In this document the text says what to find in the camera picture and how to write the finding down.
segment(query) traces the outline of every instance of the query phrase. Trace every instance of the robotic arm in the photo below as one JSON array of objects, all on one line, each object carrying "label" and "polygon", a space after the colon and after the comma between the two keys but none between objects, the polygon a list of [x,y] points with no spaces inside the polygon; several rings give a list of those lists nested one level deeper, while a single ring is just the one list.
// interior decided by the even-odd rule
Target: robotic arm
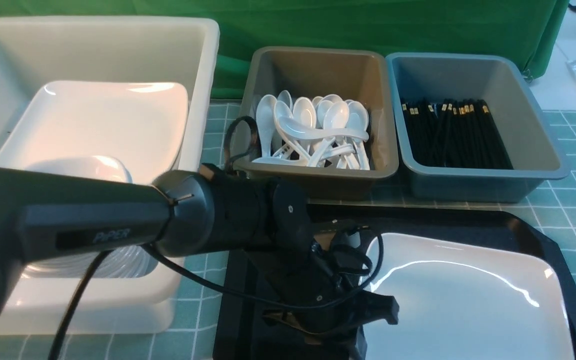
[{"label": "robotic arm", "polygon": [[368,322],[397,324],[392,296],[354,291],[338,260],[314,240],[307,199],[279,178],[250,180],[212,165],[163,173],[151,186],[0,168],[0,314],[32,262],[152,244],[180,257],[244,249],[282,303],[267,319],[325,341]]}]

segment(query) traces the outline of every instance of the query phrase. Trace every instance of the table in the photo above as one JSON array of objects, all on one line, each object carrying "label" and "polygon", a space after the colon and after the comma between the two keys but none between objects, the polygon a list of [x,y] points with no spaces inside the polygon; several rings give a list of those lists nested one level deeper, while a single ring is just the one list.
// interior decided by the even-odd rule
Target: table
[{"label": "table", "polygon": [[[210,105],[203,138],[202,162],[223,164],[224,131],[240,106],[235,102]],[[519,203],[435,202],[409,196],[400,178],[378,184],[364,202],[330,202],[387,207],[432,207],[502,210],[523,219],[562,249],[576,282],[576,111],[546,111],[546,121],[567,154],[572,173],[547,181]],[[218,284],[226,276],[226,252],[195,255],[185,266]],[[213,352],[221,294],[183,279],[176,295],[176,313],[170,328],[156,334],[69,335],[62,358],[66,360],[202,360]],[[0,360],[45,360],[51,335],[0,336]]]}]

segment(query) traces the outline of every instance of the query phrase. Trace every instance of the green tablecloth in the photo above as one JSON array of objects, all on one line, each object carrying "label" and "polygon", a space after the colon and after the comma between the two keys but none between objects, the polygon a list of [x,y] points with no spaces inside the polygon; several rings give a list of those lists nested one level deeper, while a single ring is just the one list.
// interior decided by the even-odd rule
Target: green tablecloth
[{"label": "green tablecloth", "polygon": [[263,46],[478,53],[544,74],[568,0],[0,0],[0,16],[147,15],[217,20],[213,97],[239,98]]}]

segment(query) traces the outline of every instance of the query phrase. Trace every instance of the spoon handle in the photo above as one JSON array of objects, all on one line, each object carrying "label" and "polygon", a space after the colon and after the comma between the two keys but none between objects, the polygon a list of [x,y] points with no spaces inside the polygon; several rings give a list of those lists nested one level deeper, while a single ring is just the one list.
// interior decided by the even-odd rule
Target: spoon handle
[{"label": "spoon handle", "polygon": [[364,142],[354,139],[354,146],[357,148],[357,157],[359,158],[359,168],[361,170],[370,170],[370,160],[364,147]]},{"label": "spoon handle", "polygon": [[293,150],[293,148],[290,147],[290,145],[288,145],[287,143],[285,143],[272,154],[272,158],[289,159],[290,155],[292,155],[292,153],[294,152],[295,151]]},{"label": "spoon handle", "polygon": [[317,151],[315,151],[312,156],[310,157],[310,159],[308,160],[308,164],[306,166],[309,167],[316,167],[318,162],[320,162],[322,160],[322,156],[324,155],[324,152],[329,148],[329,146],[332,145],[332,143],[335,142],[335,138],[334,137],[327,137],[325,138],[322,142],[321,145],[317,148]]}]

